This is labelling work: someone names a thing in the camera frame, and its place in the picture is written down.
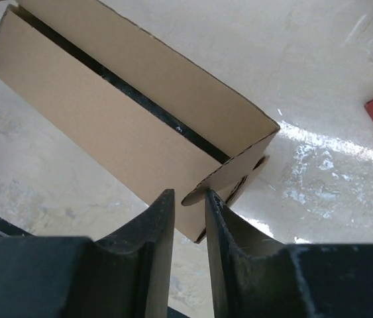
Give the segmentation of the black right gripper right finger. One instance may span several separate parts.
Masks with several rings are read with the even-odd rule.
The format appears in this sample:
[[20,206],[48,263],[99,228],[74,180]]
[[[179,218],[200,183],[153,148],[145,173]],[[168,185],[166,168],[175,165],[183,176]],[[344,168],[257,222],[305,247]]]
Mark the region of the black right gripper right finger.
[[373,244],[282,244],[212,190],[205,221],[216,317],[373,317]]

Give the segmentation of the brown cardboard box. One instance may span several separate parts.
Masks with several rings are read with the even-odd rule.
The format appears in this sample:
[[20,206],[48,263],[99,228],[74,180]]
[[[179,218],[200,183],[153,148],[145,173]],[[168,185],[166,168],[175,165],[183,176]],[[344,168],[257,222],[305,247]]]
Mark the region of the brown cardboard box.
[[176,193],[177,230],[205,234],[207,189],[233,203],[279,125],[100,1],[18,1],[0,22],[0,80],[135,195]]

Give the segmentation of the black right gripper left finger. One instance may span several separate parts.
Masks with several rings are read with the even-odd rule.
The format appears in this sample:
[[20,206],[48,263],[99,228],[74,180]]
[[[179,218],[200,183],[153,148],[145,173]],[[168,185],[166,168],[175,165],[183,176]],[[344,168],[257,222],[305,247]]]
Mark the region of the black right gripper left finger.
[[99,239],[0,237],[0,317],[173,317],[175,193]]

